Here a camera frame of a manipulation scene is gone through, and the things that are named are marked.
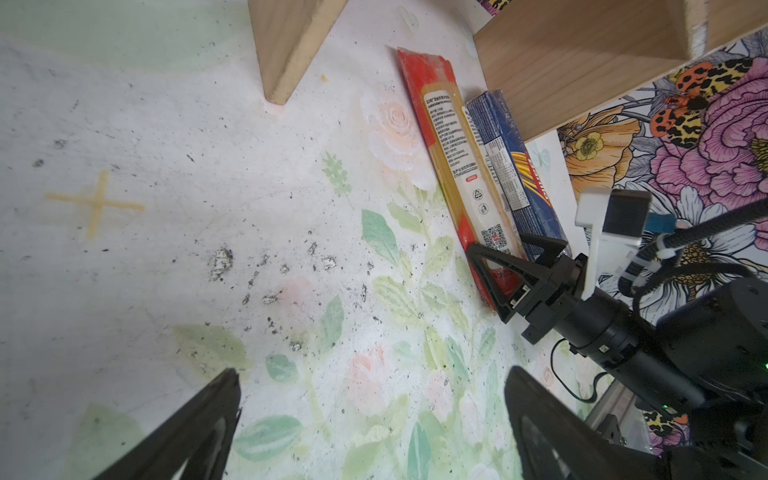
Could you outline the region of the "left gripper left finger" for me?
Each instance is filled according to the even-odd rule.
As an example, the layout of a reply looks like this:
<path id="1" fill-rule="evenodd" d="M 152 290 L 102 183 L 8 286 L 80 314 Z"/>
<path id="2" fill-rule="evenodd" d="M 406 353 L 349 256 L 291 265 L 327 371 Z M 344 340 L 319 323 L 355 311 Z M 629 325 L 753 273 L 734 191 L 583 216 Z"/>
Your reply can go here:
<path id="1" fill-rule="evenodd" d="M 239 375 L 227 368 L 99 479 L 221 479 L 240 415 Z"/>

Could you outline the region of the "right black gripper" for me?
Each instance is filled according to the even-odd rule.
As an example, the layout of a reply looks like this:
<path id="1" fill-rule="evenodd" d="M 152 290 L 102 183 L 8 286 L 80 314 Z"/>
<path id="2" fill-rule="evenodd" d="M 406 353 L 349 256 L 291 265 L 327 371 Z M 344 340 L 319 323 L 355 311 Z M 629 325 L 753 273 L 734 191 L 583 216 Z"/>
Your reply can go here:
<path id="1" fill-rule="evenodd" d="M 523 317 L 527 326 L 522 337 L 531 344 L 556 331 L 576 353 L 654 409 L 683 414 L 708 401 L 706 390 L 663 351 L 652 325 L 634 317 L 624 302 L 600 289 L 581 298 L 584 255 L 575 260 L 561 256 L 568 248 L 566 240 L 519 236 L 529 261 L 480 243 L 466 251 L 473 274 L 503 323 Z"/>

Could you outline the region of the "blue Barilla spaghetti box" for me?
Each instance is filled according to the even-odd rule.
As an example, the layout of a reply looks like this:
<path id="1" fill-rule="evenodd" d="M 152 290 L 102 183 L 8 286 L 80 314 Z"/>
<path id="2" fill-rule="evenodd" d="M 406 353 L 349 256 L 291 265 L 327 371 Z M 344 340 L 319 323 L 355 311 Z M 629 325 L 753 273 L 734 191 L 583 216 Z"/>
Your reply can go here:
<path id="1" fill-rule="evenodd" d="M 565 232 L 536 173 L 511 111 L 499 90 L 466 104 L 504 210 L 519 235 L 565 241 Z"/>

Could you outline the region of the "red clear spaghetti bag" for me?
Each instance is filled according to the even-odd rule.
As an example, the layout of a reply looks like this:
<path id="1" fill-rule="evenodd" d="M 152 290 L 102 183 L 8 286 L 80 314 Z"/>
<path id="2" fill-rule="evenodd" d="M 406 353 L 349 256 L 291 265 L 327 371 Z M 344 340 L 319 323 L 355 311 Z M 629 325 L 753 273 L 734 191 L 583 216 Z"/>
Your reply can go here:
<path id="1" fill-rule="evenodd" d="M 520 236 L 504 210 L 451 63 L 439 55 L 404 48 L 396 54 L 465 255 L 470 244 L 480 243 L 524 257 Z M 470 265 L 469 269 L 482 298 L 493 308 Z"/>

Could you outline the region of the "wooden two-tier shelf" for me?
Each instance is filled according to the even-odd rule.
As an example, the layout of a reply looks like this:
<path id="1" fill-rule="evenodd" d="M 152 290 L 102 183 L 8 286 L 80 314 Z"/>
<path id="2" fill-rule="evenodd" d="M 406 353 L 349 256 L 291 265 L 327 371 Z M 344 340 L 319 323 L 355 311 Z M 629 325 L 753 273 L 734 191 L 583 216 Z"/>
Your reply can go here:
<path id="1" fill-rule="evenodd" d="M 345 5 L 249 2 L 267 101 L 288 101 Z M 532 140 L 766 24 L 764 1 L 514 1 L 473 41 Z"/>

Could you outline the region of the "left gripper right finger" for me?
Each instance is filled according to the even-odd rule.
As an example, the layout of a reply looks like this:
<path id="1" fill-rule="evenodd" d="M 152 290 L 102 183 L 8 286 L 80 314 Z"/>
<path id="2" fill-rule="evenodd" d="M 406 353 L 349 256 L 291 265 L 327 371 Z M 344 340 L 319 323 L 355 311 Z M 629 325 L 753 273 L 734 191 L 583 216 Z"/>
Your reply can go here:
<path id="1" fill-rule="evenodd" d="M 654 457 L 625 445 L 614 415 L 590 426 L 517 366 L 504 396 L 525 479 L 654 477 Z"/>

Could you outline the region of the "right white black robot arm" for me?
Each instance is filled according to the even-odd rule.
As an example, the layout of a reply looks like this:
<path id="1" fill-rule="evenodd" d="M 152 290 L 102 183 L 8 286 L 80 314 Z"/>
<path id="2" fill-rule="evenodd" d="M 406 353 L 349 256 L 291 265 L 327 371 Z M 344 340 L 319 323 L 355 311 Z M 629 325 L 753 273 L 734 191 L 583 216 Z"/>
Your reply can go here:
<path id="1" fill-rule="evenodd" d="M 661 456 L 632 450 L 569 413 L 521 368 L 505 400 L 528 479 L 763 479 L 767 475 L 767 285 L 731 266 L 734 280 L 650 324 L 607 293 L 585 289 L 587 258 L 533 237 L 523 260 L 468 248 L 476 278 L 503 321 L 524 337 L 557 332 L 644 404 L 686 416 L 687 445 Z"/>

